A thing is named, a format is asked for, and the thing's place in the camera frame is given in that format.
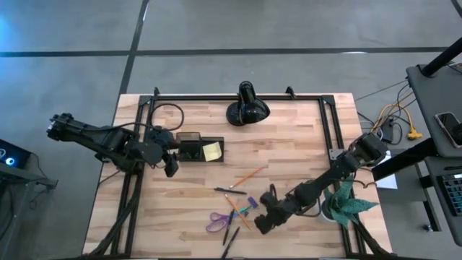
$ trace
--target yellow sticky note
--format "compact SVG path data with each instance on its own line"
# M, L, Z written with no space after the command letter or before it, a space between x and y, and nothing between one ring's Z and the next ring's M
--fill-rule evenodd
M222 148L219 146L219 142L204 145L202 147L202 150L204 151L206 162L210 162L211 160L216 160L222 156Z

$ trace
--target gray floor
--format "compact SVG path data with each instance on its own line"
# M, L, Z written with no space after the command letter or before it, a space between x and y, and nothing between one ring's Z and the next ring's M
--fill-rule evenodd
M141 0L6 0L0 9L2 51L114 51L130 48ZM462 35L449 0L214 1L151 0L140 50L203 48L444 47ZM236 92L250 80L258 92L353 92L356 97L404 79L405 68L437 53L137 57L129 93ZM93 153L45 135L48 119L70 112L110 124L127 58L0 58L0 138L40 155L59 179L27 214L18 259L57 259L82 250L101 164ZM399 87L357 103L375 118ZM428 137L418 105L410 111ZM397 147L409 147L404 140ZM401 256L458 259L443 231L426 233L421 204L383 204L393 250Z

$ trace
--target purple scissors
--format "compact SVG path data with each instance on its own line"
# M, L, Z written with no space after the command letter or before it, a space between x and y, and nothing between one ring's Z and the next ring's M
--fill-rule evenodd
M241 213L244 213L244 217L247 217L248 215L247 211ZM210 214L210 220L212 221L212 223L208 225L205 229L211 233L219 232L220 230L226 227L226 225L228 224L229 217L229 215L223 215L220 213L212 212Z

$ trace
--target wooden table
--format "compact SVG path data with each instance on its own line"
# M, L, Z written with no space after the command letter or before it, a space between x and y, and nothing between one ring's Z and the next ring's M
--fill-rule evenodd
M352 94L334 96L344 145L347 147L362 131ZM139 95L121 96L114 125L134 121L138 100ZM316 178L328 169L328 155L317 102L268 101L271 115L266 120L239 128L228 124L225 118L229 101L175 103L185 112L185 122L178 131L199 131L205 137L224 137L225 162L180 162L180 169L173 178L167 178L162 169L146 167L133 257L220 257L225 249L222 246L224 230L208 233L205 227L210 223L211 212L229 214L231 207L223 193L213 188L228 187L256 168L264 166L261 172L239 185L238 189L248 192L249 196L258 201L260 195L268 191L269 185L273 183L280 198L300 182ZM176 108L164 106L156 110L154 125L171 128L178 124L179 118L180 112ZM332 125L330 130L334 137ZM105 165L101 178L115 171L114 165ZM373 181L372 174L364 170L358 171L357 179L365 183ZM84 253L90 252L114 223L122 183L123 174L119 174L98 189ZM363 189L356 183L354 192L357 198L379 202L374 186ZM230 194L230 197L239 208L248 206L246 196ZM318 208L313 207L308 214L317 211ZM247 229L242 220L233 221L231 232L237 226L241 229L228 257L344 256L341 233L336 223L326 222L321 216L292 216L285 225L262 235L253 222L260 214L266 214L264 206L250 211L247 219L252 230ZM380 205L360 213L360 217L379 244L391 251ZM356 248L352 226L349 234L353 248ZM123 230L120 250L125 245L124 237Z

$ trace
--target green plant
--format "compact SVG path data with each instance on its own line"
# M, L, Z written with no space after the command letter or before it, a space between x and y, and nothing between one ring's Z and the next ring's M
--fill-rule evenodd
M360 213L374 207L378 203L369 202L364 199L351 199L350 192L353 187L353 177L344 180L340 188L332 194L328 189L324 190L326 209L331 213L332 218L347 228L348 220L358 223L354 214Z

